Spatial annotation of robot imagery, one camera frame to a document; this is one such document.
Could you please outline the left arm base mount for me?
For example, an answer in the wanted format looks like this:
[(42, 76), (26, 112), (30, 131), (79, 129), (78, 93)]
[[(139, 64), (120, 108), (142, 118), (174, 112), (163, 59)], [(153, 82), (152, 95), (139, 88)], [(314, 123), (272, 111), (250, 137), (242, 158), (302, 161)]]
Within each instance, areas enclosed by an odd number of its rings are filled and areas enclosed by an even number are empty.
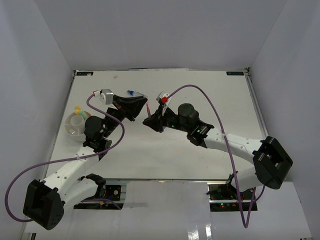
[(101, 176), (89, 174), (81, 176), (78, 181), (90, 180), (99, 183), (97, 193), (76, 204), (75, 210), (121, 210), (124, 206), (122, 201), (122, 186), (120, 184), (108, 184)]

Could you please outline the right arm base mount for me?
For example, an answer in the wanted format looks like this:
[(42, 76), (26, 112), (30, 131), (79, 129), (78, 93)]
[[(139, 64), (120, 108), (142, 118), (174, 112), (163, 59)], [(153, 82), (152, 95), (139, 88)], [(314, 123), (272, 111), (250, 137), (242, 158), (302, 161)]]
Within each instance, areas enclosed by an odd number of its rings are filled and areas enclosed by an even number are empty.
[(249, 188), (244, 192), (240, 192), (240, 201), (236, 189), (229, 183), (233, 174), (223, 183), (208, 183), (206, 195), (209, 198), (209, 207), (212, 213), (220, 212), (240, 212), (240, 204), (242, 210), (249, 210), (254, 189)]

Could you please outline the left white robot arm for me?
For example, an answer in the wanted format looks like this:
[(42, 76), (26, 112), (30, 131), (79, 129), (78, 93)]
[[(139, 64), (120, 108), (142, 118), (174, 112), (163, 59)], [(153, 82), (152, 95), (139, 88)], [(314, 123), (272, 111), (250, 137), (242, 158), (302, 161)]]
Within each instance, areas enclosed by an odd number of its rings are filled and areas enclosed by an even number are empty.
[(64, 160), (64, 165), (41, 180), (33, 180), (27, 187), (23, 214), (46, 230), (52, 230), (62, 220), (64, 212), (74, 205), (105, 196), (106, 181), (97, 174), (86, 172), (115, 147), (108, 137), (123, 120), (135, 121), (148, 99), (144, 96), (105, 97), (96, 91), (108, 107), (104, 117), (92, 115), (84, 122), (85, 141), (77, 154)]

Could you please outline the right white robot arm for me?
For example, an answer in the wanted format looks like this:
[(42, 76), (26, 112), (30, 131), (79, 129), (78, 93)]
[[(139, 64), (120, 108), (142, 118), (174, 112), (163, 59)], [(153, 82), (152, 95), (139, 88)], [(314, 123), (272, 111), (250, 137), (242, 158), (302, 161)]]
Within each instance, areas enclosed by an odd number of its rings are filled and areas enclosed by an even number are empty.
[(190, 103), (181, 104), (177, 113), (160, 105), (142, 123), (158, 133), (165, 128), (186, 132), (187, 139), (195, 146), (231, 153), (248, 161), (252, 165), (250, 168), (231, 174), (226, 182), (226, 195), (233, 200), (242, 196), (244, 191), (258, 186), (280, 189), (293, 166), (293, 160), (276, 138), (251, 139), (224, 134), (200, 120), (198, 111)]

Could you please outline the pink red pen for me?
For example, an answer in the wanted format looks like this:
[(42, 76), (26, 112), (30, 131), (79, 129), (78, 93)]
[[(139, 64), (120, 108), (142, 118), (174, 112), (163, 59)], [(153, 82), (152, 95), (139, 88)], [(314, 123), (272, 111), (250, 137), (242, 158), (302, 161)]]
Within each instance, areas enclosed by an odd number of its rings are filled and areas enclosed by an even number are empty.
[(150, 119), (151, 116), (152, 116), (152, 114), (151, 114), (151, 110), (150, 110), (150, 107), (149, 107), (149, 104), (148, 104), (148, 103), (146, 103), (146, 111), (147, 111), (147, 116), (148, 116), (148, 118)]

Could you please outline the green marker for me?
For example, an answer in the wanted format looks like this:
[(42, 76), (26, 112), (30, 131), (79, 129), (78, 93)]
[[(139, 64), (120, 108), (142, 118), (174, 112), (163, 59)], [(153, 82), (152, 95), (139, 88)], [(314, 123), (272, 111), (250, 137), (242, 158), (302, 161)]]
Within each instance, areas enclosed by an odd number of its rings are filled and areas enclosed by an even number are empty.
[(81, 110), (78, 110), (78, 114), (84, 119), (86, 120), (88, 118), (88, 115), (86, 114), (85, 111), (83, 111), (82, 109)]

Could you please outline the small bottle blue cap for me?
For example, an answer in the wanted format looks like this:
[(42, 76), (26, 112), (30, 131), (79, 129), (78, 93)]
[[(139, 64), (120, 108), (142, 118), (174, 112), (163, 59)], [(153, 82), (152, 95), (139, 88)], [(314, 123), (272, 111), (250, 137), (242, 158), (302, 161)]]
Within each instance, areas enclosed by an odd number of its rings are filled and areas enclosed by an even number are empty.
[(135, 98), (137, 98), (137, 97), (139, 97), (139, 98), (148, 98), (145, 94), (142, 94), (142, 93), (140, 93), (140, 92), (138, 92), (138, 91), (133, 91), (133, 90), (127, 90), (127, 93), (130, 95), (130, 96), (132, 96), (132, 97), (135, 97)]

